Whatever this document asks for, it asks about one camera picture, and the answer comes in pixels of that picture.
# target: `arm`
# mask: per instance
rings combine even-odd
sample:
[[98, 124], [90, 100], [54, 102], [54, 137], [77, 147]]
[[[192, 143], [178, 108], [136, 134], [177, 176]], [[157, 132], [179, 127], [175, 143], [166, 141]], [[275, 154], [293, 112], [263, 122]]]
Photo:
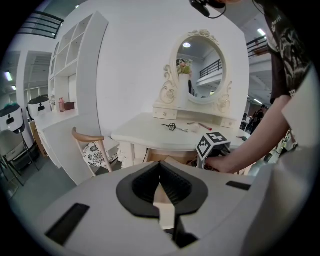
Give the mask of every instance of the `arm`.
[[222, 173], [236, 173], [268, 154], [289, 129], [282, 109], [290, 99], [287, 95], [277, 98], [245, 143], [227, 156], [208, 158], [206, 163]]

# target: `vase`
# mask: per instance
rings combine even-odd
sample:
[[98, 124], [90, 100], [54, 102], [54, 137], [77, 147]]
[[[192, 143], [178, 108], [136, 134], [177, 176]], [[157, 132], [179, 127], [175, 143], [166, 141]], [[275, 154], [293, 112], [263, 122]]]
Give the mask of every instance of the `vase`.
[[189, 79], [188, 74], [179, 74], [179, 87], [176, 96], [176, 107], [181, 109], [187, 108], [188, 93], [189, 93]]

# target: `gray floor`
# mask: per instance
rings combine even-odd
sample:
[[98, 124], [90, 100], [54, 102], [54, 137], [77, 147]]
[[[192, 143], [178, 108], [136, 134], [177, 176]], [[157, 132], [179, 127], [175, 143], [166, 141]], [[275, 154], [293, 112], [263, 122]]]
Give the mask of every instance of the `gray floor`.
[[[18, 188], [9, 202], [15, 214], [27, 221], [35, 220], [55, 200], [76, 187], [65, 170], [58, 169], [48, 157], [40, 156], [35, 163], [40, 171], [33, 164], [21, 171], [24, 186], [15, 179], [8, 185], [4, 176], [1, 176], [1, 184], [6, 190], [14, 191]], [[114, 171], [121, 169], [121, 162], [112, 168]], [[4, 172], [9, 180], [13, 178], [8, 170]], [[106, 173], [108, 170], [102, 167], [96, 172], [97, 175]]]

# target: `metal chair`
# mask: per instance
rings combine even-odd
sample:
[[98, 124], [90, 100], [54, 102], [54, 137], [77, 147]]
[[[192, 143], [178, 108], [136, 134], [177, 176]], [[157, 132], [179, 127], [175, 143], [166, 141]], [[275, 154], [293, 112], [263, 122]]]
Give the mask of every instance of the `metal chair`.
[[0, 132], [0, 156], [6, 165], [7, 169], [13, 174], [13, 176], [18, 180], [18, 182], [23, 186], [24, 184], [20, 181], [16, 173], [21, 176], [21, 173], [12, 164], [12, 161], [17, 158], [21, 153], [26, 150], [31, 162], [34, 164], [35, 168], [39, 171], [35, 162], [33, 161], [31, 154], [26, 147], [26, 143], [23, 137], [19, 134], [15, 134], [10, 130], [4, 130]]

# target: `white robot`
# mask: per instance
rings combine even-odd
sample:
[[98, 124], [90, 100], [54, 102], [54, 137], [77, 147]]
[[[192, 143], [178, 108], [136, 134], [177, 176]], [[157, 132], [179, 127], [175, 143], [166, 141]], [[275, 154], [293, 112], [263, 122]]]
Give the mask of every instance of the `white robot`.
[[33, 121], [35, 117], [51, 112], [49, 98], [39, 96], [31, 99], [28, 102], [28, 107], [26, 109], [29, 113], [30, 120]]

